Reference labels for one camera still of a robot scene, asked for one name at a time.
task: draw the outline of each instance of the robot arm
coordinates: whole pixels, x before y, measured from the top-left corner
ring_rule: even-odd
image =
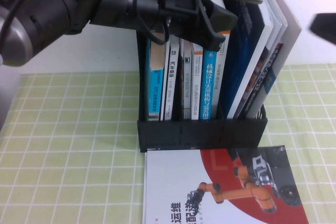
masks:
[[[21,66],[87,23],[141,31],[158,44],[172,34],[218,51],[224,41],[218,32],[232,29],[236,20],[210,0],[0,0],[0,54],[5,65]]]

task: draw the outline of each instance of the book spine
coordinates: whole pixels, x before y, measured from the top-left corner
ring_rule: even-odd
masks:
[[[183,39],[180,39],[180,53],[178,54],[178,66],[179,66],[179,92],[180,92],[180,101],[181,101],[181,109],[180,109],[180,113],[181,113],[181,116],[180,118],[182,119],[183,118],[183,108],[184,108],[184,104],[183,104],[183,101],[184,101],[184,87],[183,87],[183,67],[184,67],[184,62],[183,62],[183,58],[184,58],[184,40]]]
[[[178,65],[178,56],[180,49],[180,42],[178,38],[171,39],[171,48],[170,48],[170,57],[169,57],[169,68],[168,68],[168,79],[167,79],[167,93],[166,93],[166,104],[164,119],[166,121],[172,119],[173,111],[173,102],[174,102],[174,91],[177,75],[177,65]]]
[[[219,94],[220,88],[222,86],[222,78],[224,72],[224,65],[225,59],[227,54],[227,47],[230,38],[230,31],[223,31],[222,34],[225,37],[225,40],[217,53],[216,57],[216,67],[215,67],[215,81],[214,81],[214,92],[212,95],[212,102],[211,102],[211,118],[215,119],[217,116],[217,108],[218,108],[218,101],[219,101]]]
[[[254,101],[255,101],[255,99],[256,99],[259,91],[260,91],[261,86],[263,86],[263,85],[265,86],[265,84],[267,84],[265,81],[267,79],[269,79],[269,76],[272,73],[271,68],[272,68],[274,62],[276,61],[276,59],[277,59],[277,57],[280,53],[282,45],[283,45],[283,43],[278,43],[278,45],[276,46],[276,48],[273,51],[271,57],[269,58],[267,64],[265,65],[264,70],[262,71],[261,75],[259,76],[251,94],[249,95],[248,99],[246,100],[245,105],[244,105],[242,111],[240,112],[238,118],[243,119],[247,116],[252,104],[254,103]],[[266,89],[266,86],[265,86],[266,95],[268,94],[268,92],[269,92],[271,86],[273,85],[274,81],[272,83],[269,83],[270,85],[266,85],[267,87],[270,86],[269,88]]]
[[[149,120],[158,121],[162,96],[163,70],[153,70],[150,75]]]
[[[217,52],[204,51],[203,67],[202,67],[202,84],[201,84],[201,120],[209,120],[211,118],[211,101],[214,91],[214,68],[216,65]]]
[[[168,79],[168,64],[169,64],[169,52],[170,52],[170,40],[164,45],[164,53],[165,53],[165,62],[164,62],[164,70],[163,70],[163,85],[162,85],[162,101],[161,101],[161,110],[160,110],[160,121],[164,119],[164,106],[166,103],[166,91],[167,91],[167,79]]]
[[[190,119],[191,106],[191,62],[192,54],[184,54],[183,59],[183,119]]]
[[[193,65],[192,65],[192,102],[191,102],[191,120],[198,120],[200,97],[201,97],[201,76],[202,76],[202,61],[203,48],[199,45],[193,45]]]

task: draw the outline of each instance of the table surface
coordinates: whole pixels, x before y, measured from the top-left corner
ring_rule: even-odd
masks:
[[[29,74],[0,132],[0,223],[142,220],[139,73]],[[260,146],[282,145],[310,223],[336,223],[336,65],[284,67]]]

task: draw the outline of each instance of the white book spine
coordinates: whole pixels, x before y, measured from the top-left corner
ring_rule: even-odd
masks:
[[[175,83],[176,83],[176,75],[177,75],[177,62],[180,49],[180,40],[175,36],[171,36],[170,43],[170,56],[169,56],[169,64],[168,64],[168,79],[167,79],[167,92],[166,92],[166,103],[165,103],[165,111],[164,111],[164,119],[165,121],[172,119],[172,111],[173,111],[173,102],[174,102],[174,91],[175,91]]]
[[[217,53],[216,66],[215,66],[215,81],[214,81],[214,91],[212,94],[211,102],[211,118],[215,119],[217,116],[217,108],[219,101],[220,88],[222,86],[222,78],[224,72],[224,65],[227,53],[228,42],[230,38],[230,31],[224,31],[221,34],[225,37],[225,40],[221,46],[221,49]]]
[[[202,77],[203,48],[193,44],[192,62],[192,90],[191,90],[191,120],[198,120],[200,96],[201,96],[201,77]]]
[[[192,50],[191,43],[184,41],[183,52],[183,119],[190,119],[191,107],[191,62]]]
[[[165,63],[163,70],[163,86],[162,86],[162,101],[161,101],[161,109],[160,109],[160,121],[163,121],[164,118],[164,104],[166,101],[166,90],[167,90],[167,77],[168,77],[168,63],[169,63],[169,51],[170,51],[170,40],[164,45],[164,53],[165,53]]]

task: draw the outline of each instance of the black object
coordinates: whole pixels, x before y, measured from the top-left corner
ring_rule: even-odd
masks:
[[[145,51],[146,37],[137,32],[140,94],[138,135],[141,152],[211,148],[257,147],[267,124],[265,109],[259,118],[211,121],[146,121]]]
[[[316,14],[310,30],[322,39],[336,45],[336,13]]]
[[[173,34],[218,51],[224,41],[218,32],[231,30],[237,17],[209,0],[0,0],[1,19],[4,64],[21,66],[60,36],[80,33],[88,22],[139,30],[158,44],[164,41],[151,31],[165,32],[166,39]]]

